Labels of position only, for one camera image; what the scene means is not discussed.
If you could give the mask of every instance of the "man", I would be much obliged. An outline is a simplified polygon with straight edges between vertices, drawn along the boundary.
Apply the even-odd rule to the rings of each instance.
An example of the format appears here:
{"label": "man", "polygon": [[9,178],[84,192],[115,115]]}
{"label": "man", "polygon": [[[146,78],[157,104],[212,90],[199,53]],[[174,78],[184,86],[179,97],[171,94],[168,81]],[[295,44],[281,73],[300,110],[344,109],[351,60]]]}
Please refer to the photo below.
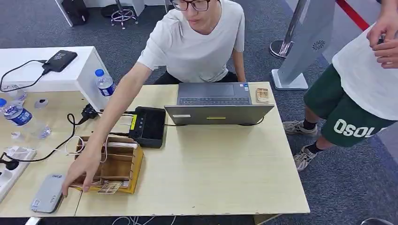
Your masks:
{"label": "man", "polygon": [[[229,0],[172,0],[169,11],[156,24],[137,63],[119,82],[85,150],[70,166],[62,187],[86,173],[87,191],[98,169],[102,144],[112,127],[139,93],[145,80],[159,66],[167,72],[155,84],[181,82],[243,82],[245,69],[245,16]],[[232,56],[237,75],[226,69]]]}
{"label": "man", "polygon": [[376,24],[337,53],[305,94],[304,121],[283,123],[288,134],[316,136],[318,120],[327,120],[318,140],[294,156],[298,171],[317,153],[351,147],[398,120],[397,8],[398,0],[383,0]]}

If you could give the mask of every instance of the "red rope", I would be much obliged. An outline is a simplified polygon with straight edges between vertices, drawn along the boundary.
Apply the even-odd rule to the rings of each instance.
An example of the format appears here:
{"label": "red rope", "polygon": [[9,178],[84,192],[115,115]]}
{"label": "red rope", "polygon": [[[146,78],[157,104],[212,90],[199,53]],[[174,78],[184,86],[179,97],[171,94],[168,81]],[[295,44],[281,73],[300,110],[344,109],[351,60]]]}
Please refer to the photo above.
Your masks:
{"label": "red rope", "polygon": [[369,24],[345,0],[336,0],[336,2],[359,28],[363,31],[369,28]]}

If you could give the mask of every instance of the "gray power bank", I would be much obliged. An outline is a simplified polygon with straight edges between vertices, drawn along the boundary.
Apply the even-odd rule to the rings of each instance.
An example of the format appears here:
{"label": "gray power bank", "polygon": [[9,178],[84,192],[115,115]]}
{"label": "gray power bank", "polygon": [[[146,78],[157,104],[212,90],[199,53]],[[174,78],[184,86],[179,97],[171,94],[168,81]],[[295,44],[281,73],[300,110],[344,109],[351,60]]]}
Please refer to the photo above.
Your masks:
{"label": "gray power bank", "polygon": [[33,212],[54,212],[62,199],[62,183],[65,176],[62,174],[48,175],[36,193],[31,204]]}

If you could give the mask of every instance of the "laptop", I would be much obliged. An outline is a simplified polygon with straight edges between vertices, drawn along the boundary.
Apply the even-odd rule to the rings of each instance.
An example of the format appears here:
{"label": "laptop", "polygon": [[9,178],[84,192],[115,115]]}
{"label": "laptop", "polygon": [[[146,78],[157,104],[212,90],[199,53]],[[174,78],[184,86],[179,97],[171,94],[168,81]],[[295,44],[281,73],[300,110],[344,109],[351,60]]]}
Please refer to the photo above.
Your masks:
{"label": "laptop", "polygon": [[249,84],[181,83],[178,85],[177,105],[251,105]]}
{"label": "laptop", "polygon": [[176,125],[254,125],[274,105],[165,105]]}
{"label": "laptop", "polygon": [[247,82],[181,83],[177,105],[164,108],[177,125],[251,125],[261,120],[274,105],[252,105]]}

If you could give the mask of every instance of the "plastic bottle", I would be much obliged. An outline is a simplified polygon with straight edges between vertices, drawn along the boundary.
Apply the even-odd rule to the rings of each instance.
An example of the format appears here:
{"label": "plastic bottle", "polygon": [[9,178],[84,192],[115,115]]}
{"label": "plastic bottle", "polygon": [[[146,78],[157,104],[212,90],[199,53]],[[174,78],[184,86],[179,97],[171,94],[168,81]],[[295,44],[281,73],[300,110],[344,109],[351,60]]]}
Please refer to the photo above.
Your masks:
{"label": "plastic bottle", "polygon": [[51,133],[51,129],[34,118],[32,113],[20,105],[12,104],[12,102],[7,104],[7,101],[2,98],[0,98],[0,114],[4,115],[6,120],[22,127],[24,131],[39,139],[46,138]]}
{"label": "plastic bottle", "polygon": [[[12,84],[8,85],[4,88],[4,90],[13,90],[19,88],[18,85]],[[14,100],[18,101],[23,101],[25,98],[28,96],[27,93],[23,89],[19,90],[13,90],[10,92],[7,92],[8,95],[10,95]]]}
{"label": "plastic bottle", "polygon": [[110,98],[115,91],[115,83],[113,83],[113,79],[111,76],[106,75],[102,69],[97,69],[95,71],[95,75],[97,76],[96,84],[99,91],[104,97]]}

